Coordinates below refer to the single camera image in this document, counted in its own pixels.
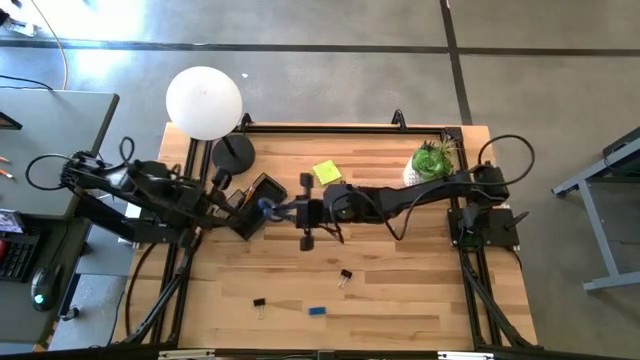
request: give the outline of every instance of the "blue eraser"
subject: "blue eraser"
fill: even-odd
[[[309,316],[316,316],[316,315],[327,315],[327,308],[324,306],[309,308]]]

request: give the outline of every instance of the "white globe lamp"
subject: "white globe lamp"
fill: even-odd
[[[220,70],[196,66],[176,75],[167,89],[167,112],[176,127],[197,140],[220,139],[211,160],[237,175],[255,160],[245,136],[229,135],[242,117],[242,96],[236,84]]]

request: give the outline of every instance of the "wooden table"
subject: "wooden table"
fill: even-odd
[[[462,132],[468,162],[475,164],[479,148],[489,139],[488,128],[463,126]],[[229,193],[246,189],[266,172],[286,187],[289,198],[302,193],[301,172],[329,159],[350,183],[402,187],[402,171],[413,151],[425,140],[438,141],[436,136],[409,134],[247,136],[256,149],[256,161],[248,172],[234,177]],[[188,146],[189,139],[168,124],[159,158],[169,165],[184,163]],[[491,159],[492,150],[484,156]],[[317,186],[314,197],[322,191]],[[445,221],[448,207],[449,201],[441,201],[416,208],[400,242],[379,225],[343,226],[344,245],[316,230],[316,246],[310,252],[300,252],[301,230],[293,224],[267,223],[248,242],[229,229],[211,231],[193,263],[180,348],[471,349],[460,262]],[[401,214],[392,223],[401,227],[403,219]],[[166,246],[157,246],[142,266],[132,294],[132,326],[157,298],[166,252]],[[497,303],[535,343],[516,258],[505,249],[488,248],[487,262]],[[353,272],[344,289],[338,288],[341,269]],[[262,320],[253,307],[256,298],[267,300]],[[479,299],[478,303],[483,334],[489,339],[486,312]],[[314,306],[325,306],[327,316],[310,317],[307,310]],[[165,329],[172,316],[170,304]],[[124,337],[122,318],[114,341]]]

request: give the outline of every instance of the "computer mouse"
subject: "computer mouse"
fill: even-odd
[[[58,302],[62,266],[49,264],[39,268],[31,280],[31,304],[38,311],[49,311]]]

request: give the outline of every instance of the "gray concrete floor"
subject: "gray concrete floor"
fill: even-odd
[[[443,46],[437,0],[60,1],[54,29],[74,39],[269,44]],[[451,0],[466,47],[640,48],[635,0]],[[115,23],[124,14],[127,21]],[[12,37],[2,34],[0,37]],[[448,55],[70,50],[70,90],[122,100],[102,153],[117,159],[123,135],[136,157],[154,158],[168,116],[164,94],[182,69],[207,65],[239,85],[256,121],[387,123],[401,108],[412,124],[460,124]],[[640,286],[587,295],[581,282],[606,274],[582,201],[549,192],[638,126],[640,57],[462,56],[474,124],[517,133],[538,161],[511,186],[524,277],[539,341],[564,351],[640,357]],[[0,47],[0,73],[62,79],[56,50]],[[497,145],[506,177],[527,154]],[[83,280],[74,302],[87,321],[60,325],[53,348],[104,344],[124,286]]]

